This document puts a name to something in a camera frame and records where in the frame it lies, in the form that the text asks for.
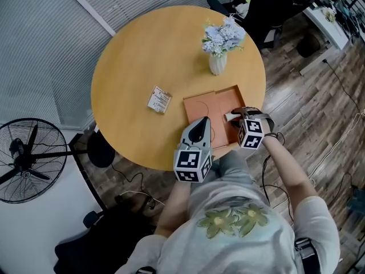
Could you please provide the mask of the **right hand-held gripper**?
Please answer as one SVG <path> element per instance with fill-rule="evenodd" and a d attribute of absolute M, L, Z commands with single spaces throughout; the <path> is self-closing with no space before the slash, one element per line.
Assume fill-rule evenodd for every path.
<path fill-rule="evenodd" d="M 270 115 L 256 107 L 235 108 L 225 114 L 225 119 L 236 128 L 238 144 L 245 149 L 257 149 L 264 136 L 274 130 Z"/>

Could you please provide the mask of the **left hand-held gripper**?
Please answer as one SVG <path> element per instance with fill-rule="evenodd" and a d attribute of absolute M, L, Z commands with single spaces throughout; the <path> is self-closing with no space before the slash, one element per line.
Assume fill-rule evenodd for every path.
<path fill-rule="evenodd" d="M 211 122 L 202 117 L 184 129 L 174 152 L 173 171 L 180 182 L 202 183 L 212 166 Z"/>

